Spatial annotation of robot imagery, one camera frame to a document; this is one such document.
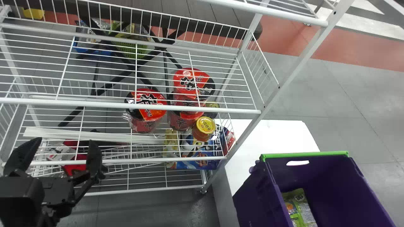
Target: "purple plastic bin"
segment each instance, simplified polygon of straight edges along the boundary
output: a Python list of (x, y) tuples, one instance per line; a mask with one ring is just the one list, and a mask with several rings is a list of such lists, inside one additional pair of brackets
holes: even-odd
[[(287, 166), (289, 161), (309, 164)], [(395, 227), (347, 156), (266, 158), (233, 196), (240, 227), (293, 227), (282, 192), (303, 188), (319, 227)]]

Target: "white wire rack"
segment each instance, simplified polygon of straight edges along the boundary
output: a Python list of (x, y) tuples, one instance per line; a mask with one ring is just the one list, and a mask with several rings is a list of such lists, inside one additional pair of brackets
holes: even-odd
[[(326, 20), (317, 18), (304, 0), (201, 1), (256, 14), (246, 29), (90, 0), (0, 0), (1, 157), (42, 136), (29, 173), (60, 176), (65, 165), (85, 164), (78, 155), (86, 154), (92, 139), (98, 141), (108, 171), (106, 179), (88, 195), (206, 190), (216, 174), (172, 170), (167, 163), (220, 161), (218, 171), (222, 171), (353, 0), (332, 5)], [(16, 10), (12, 15), (9, 5), (24, 11)], [(34, 9), (44, 12), (42, 19), (35, 19)], [(263, 14), (321, 26), (286, 76), (274, 74), (259, 47), (256, 27)], [(182, 105), (124, 102), (128, 93), (140, 88), (158, 91), (166, 99), (179, 94), (174, 75), (181, 68), (209, 75), (213, 81), (208, 83), (214, 85), (209, 101), (218, 103), (219, 108), (205, 107), (199, 99), (192, 106), (189, 101)], [(193, 79), (191, 91), (198, 97), (203, 89), (198, 86), (200, 76)], [(170, 129), (167, 116), (154, 134), (136, 134), (122, 117), (125, 109), (218, 113), (215, 122), (223, 132), (224, 128), (234, 131), (233, 113), (250, 114), (252, 122), (241, 135), (234, 136), (238, 140), (232, 145), (230, 137), (220, 141), (212, 156), (188, 157), (181, 153), (181, 133), (170, 139), (170, 146), (178, 149), (164, 149)], [(6, 141), (14, 143), (6, 149)], [(50, 161), (51, 148), (66, 142), (76, 143), (66, 145), (73, 152)]]

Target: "crate handle hole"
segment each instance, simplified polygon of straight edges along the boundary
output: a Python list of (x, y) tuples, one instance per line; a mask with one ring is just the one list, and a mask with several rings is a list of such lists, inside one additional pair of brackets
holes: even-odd
[(301, 165), (307, 165), (309, 164), (309, 160), (304, 160), (304, 161), (289, 161), (286, 163), (287, 166), (301, 166)]

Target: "red noodle cup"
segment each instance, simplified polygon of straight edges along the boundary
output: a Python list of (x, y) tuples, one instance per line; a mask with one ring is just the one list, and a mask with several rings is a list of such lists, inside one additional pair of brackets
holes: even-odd
[[(127, 95), (126, 103), (146, 104), (146, 105), (167, 105), (166, 98), (152, 89), (140, 88), (136, 92), (132, 91)], [(156, 128), (158, 121), (166, 114), (166, 110), (160, 109), (126, 109), (132, 116), (132, 129), (135, 133), (149, 133)]]
[[(205, 106), (208, 98), (215, 92), (215, 84), (208, 74), (199, 69), (183, 68), (174, 74), (174, 105), (196, 106), (198, 98), (201, 107)], [(188, 114), (196, 114), (194, 111), (186, 111)]]
[(168, 120), (172, 129), (185, 132), (190, 129), (195, 124), (196, 120), (202, 115), (203, 112), (187, 114), (181, 111), (169, 111)]

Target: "yellow can lid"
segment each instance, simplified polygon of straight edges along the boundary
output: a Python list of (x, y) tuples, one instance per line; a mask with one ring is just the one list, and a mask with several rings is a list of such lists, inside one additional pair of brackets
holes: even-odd
[(219, 104), (217, 103), (206, 103), (205, 106), (211, 108), (219, 108)]
[(216, 129), (216, 124), (212, 118), (202, 116), (196, 120), (196, 128), (206, 134), (212, 134)]

